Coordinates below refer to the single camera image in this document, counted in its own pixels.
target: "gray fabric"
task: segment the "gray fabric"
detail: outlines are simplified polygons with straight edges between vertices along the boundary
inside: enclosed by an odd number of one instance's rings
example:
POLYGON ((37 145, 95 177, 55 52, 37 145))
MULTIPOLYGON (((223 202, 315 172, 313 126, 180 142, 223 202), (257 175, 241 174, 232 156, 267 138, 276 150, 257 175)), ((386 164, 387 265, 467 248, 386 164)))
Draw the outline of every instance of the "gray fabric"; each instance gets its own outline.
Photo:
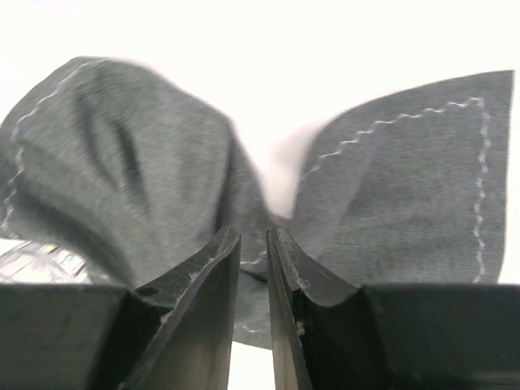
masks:
POLYGON ((512 77, 446 80, 346 111, 312 145, 283 221, 267 214, 223 115, 141 67, 76 58, 2 124, 0 234, 61 245, 137 286, 231 224, 242 235, 234 340, 264 348, 274 226, 354 284, 492 283, 512 77))
POLYGON ((141 67, 73 59, 0 137, 4 236, 69 247, 141 285, 214 232, 229 122, 141 67))
POLYGON ((344 113, 310 151, 288 230, 356 285, 496 282, 512 77, 446 80, 344 113))

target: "screw hole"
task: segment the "screw hole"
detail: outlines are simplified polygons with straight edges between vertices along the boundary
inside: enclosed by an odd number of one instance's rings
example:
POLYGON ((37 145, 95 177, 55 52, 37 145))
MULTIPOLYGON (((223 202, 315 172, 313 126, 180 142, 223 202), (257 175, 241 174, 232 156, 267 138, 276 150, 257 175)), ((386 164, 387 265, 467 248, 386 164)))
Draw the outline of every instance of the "screw hole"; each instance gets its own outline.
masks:
POLYGON ((139 287, 137 289, 137 293, 143 297, 151 297, 159 292, 155 287, 139 287))

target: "white thread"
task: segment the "white thread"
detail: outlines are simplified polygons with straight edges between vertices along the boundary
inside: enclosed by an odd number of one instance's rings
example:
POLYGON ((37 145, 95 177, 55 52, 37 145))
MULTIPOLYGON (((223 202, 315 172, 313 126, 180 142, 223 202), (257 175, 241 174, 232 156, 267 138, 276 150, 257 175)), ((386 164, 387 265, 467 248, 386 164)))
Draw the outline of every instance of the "white thread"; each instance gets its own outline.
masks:
MULTIPOLYGON (((100 59, 98 61, 88 61, 87 63, 83 63, 81 64, 79 67, 75 68, 67 77, 65 77, 64 79, 62 79, 61 81, 58 82, 58 85, 56 86, 56 88, 54 89, 53 92, 51 92, 50 94, 42 97, 40 100, 37 101, 37 103, 34 105, 33 109, 26 115, 20 117, 16 123, 15 123, 15 126, 13 127, 13 130, 11 132, 11 136, 10 136, 10 141, 13 143, 13 145, 17 142, 17 136, 20 132, 20 125, 21 123, 26 120, 27 118, 33 116, 34 114, 36 114, 38 112, 38 110, 40 109, 40 105, 49 100, 50 98, 56 96, 60 89, 63 87, 63 85, 69 81, 72 77, 74 77, 75 75, 77 75, 79 73, 79 71, 81 69, 83 69, 84 67, 90 65, 90 64, 98 64, 98 63, 102 63, 103 61, 106 61, 105 59, 100 59)), ((18 178, 18 176, 20 176, 24 171, 25 171, 25 166, 24 166, 24 160, 23 160, 23 153, 24 153, 24 147, 20 144, 18 144, 18 150, 16 151, 16 156, 15 156, 15 162, 16 162, 16 173, 7 181, 7 189, 9 190, 10 189, 10 193, 9 195, 7 195, 7 197, 3 200, 3 204, 4 206, 6 207, 6 215, 4 216, 3 218, 3 221, 2 223, 0 224, 0 227, 2 228, 2 230, 9 236, 9 238, 13 239, 13 240, 18 240, 19 237, 16 233, 14 233, 8 226, 8 222, 9 222, 9 218, 11 217, 11 215, 13 214, 13 212, 15 211, 15 207, 13 206, 12 204, 12 199, 13 197, 16 195, 16 179, 18 178)))
MULTIPOLYGON (((257 244, 264 245, 262 239, 260 237, 257 237, 256 239, 257 244)), ((240 262, 241 266, 254 266, 255 264, 259 264, 262 261, 263 256, 267 254, 266 250, 263 250, 260 252, 256 258, 256 260, 253 260, 252 262, 240 262)))
POLYGON ((481 98, 479 100, 479 107, 482 109, 482 116, 483 116, 483 122, 482 127, 480 128, 480 135, 483 138, 483 146, 480 150, 479 154, 479 163, 481 167, 481 172, 479 177, 477 177, 477 180, 475 181, 475 184, 477 185, 477 188, 479 189, 479 198, 477 199, 477 202, 474 204, 473 210, 476 214, 477 222, 473 229, 473 235, 477 239, 477 242, 479 243, 479 248, 477 249, 477 263, 479 264, 479 273, 474 277, 473 283, 478 283, 482 277, 486 273, 486 265, 483 260, 483 252, 486 248, 486 245, 480 236, 480 228, 482 227, 482 224, 484 222, 484 218, 482 216, 482 212, 480 210, 480 207, 482 206, 482 202, 486 197, 486 193, 483 190, 483 182, 484 182, 484 176, 488 173, 488 164, 486 163, 486 157, 488 156, 489 148, 491 148, 491 140, 489 139, 489 120, 491 119, 491 116, 486 112, 486 107, 484 105, 484 99, 481 98))
POLYGON ((303 325, 303 322, 296 321, 296 334, 299 335, 300 337, 302 337, 303 335, 305 335, 305 333, 306 333, 306 329, 303 325))
POLYGON ((477 180, 475 182, 476 185, 477 185, 477 188, 479 189, 479 198, 477 199, 477 201, 476 201, 476 203, 474 204, 474 207, 473 207, 474 212, 476 214, 476 219, 477 219, 477 222, 476 222, 476 224, 475 224, 475 226, 473 228, 473 235, 477 239, 477 242, 479 243, 479 249, 477 250, 477 254, 476 254, 476 260, 477 260, 477 263, 479 264, 479 272, 474 277, 473 283, 478 283, 482 279, 482 277, 485 275, 485 273, 486 273, 486 265, 485 265, 484 260, 483 260, 483 251, 486 248, 486 245, 485 245, 482 237, 480 236, 480 228, 481 228, 481 226, 483 224, 484 219, 483 219, 483 216, 482 216, 480 208, 481 208, 481 205, 483 203, 483 200, 486 197, 486 193, 483 191, 483 181, 484 181, 484 176, 488 173, 488 165, 486 163, 486 157, 488 156, 488 151, 489 151, 489 148, 491 147, 491 140, 489 139, 489 134, 488 134, 488 125, 489 125, 489 120, 490 120, 491 116, 486 112, 486 106, 485 106, 483 97, 469 97, 463 103, 447 102, 439 109, 428 107, 428 108, 425 108, 425 109, 421 110, 419 113, 414 114, 414 115, 399 114, 392 120, 376 120, 369 127, 368 130, 361 130, 359 132, 356 132, 356 134, 354 134, 354 138, 351 139, 351 140, 341 141, 338 144, 338 146, 337 146, 337 148, 336 148, 336 150, 334 152, 319 155, 318 158, 317 158, 316 163, 306 173, 304 173, 301 176, 300 184, 312 172, 316 172, 319 169, 321 169, 321 167, 323 165, 323 162, 325 161, 325 159, 327 157, 337 156, 337 155, 342 154, 343 151, 345 150, 345 147, 346 147, 347 144, 357 144, 361 140, 361 135, 374 133, 376 128, 380 124, 394 124, 395 122, 397 122, 397 121, 399 121, 401 119, 404 119, 404 118, 409 118, 409 119, 422 118, 422 117, 424 117, 424 115, 427 112, 432 112, 434 114, 443 114, 444 112, 446 112, 446 110, 450 106, 455 106, 455 107, 460 107, 460 108, 467 108, 473 102, 477 103, 477 106, 481 109, 482 116, 483 116, 483 124, 482 124, 482 127, 480 128, 480 134, 482 135, 482 138, 483 138, 483 148, 481 149, 479 157, 478 157, 478 160, 479 160, 479 163, 480 163, 480 167, 481 167, 481 172, 480 172, 479 177, 477 177, 477 180))
POLYGON ((249 332, 249 333, 258 333, 258 332, 261 332, 260 329, 251 329, 250 327, 246 327, 245 325, 240 325, 239 328, 240 328, 240 329, 244 329, 246 332, 249 332))
POLYGON ((361 136, 363 134, 372 134, 372 133, 374 133, 375 130, 377 129, 378 125, 380 125, 380 124, 394 124, 395 122, 398 122, 399 120, 404 119, 404 118, 409 118, 409 119, 422 118, 422 117, 424 117, 424 115, 427 112, 433 112, 435 114, 443 114, 444 112, 446 112, 446 110, 450 106, 457 106, 457 107, 461 107, 461 108, 466 108, 472 102, 481 102, 481 101, 482 101, 481 97, 470 97, 463 103, 447 102, 440 109, 425 108, 425 109, 421 110, 419 113, 417 113, 415 115, 398 114, 392 120, 376 120, 374 123, 372 123, 372 125, 369 127, 368 130, 360 130, 359 132, 356 132, 356 134, 354 134, 354 138, 353 139, 341 141, 338 144, 338 146, 337 146, 335 151, 333 151, 331 153, 320 154, 318 156, 318 158, 317 158, 316 163, 307 172, 305 172, 303 175, 301 175, 300 182, 304 181, 307 178, 307 176, 309 176, 312 172, 319 171, 321 169, 322 165, 323 165, 323 162, 325 161, 325 159, 327 157, 338 156, 338 155, 342 154, 344 152, 345 147, 346 147, 347 144, 357 144, 357 143, 359 143, 359 141, 361 140, 361 136))

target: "black plastic jaw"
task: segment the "black plastic jaw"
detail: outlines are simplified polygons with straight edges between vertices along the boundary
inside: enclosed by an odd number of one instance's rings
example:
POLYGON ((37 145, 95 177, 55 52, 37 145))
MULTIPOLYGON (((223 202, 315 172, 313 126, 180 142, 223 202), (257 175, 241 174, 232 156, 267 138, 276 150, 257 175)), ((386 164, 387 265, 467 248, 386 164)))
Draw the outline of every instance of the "black plastic jaw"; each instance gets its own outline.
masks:
POLYGON ((136 292, 0 286, 0 388, 226 389, 240 249, 224 228, 136 292))
POLYGON ((267 234, 276 388, 520 388, 520 288, 346 283, 267 234))

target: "white background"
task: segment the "white background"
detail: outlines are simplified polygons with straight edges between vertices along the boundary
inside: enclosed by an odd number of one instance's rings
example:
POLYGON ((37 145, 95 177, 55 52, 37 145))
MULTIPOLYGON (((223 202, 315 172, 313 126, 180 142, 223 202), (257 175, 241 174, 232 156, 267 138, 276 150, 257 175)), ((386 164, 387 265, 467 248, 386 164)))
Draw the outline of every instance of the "white background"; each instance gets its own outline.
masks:
MULTIPOLYGON (((341 111, 450 77, 520 69, 515 2, 389 3, 5 1, 0 119, 75 56, 144 64, 232 118, 270 209, 287 217, 312 137, 341 111)), ((519 125, 514 107, 503 283, 520 283, 519 125)), ((274 388, 271 366, 269 351, 234 344, 229 388, 274 388)))

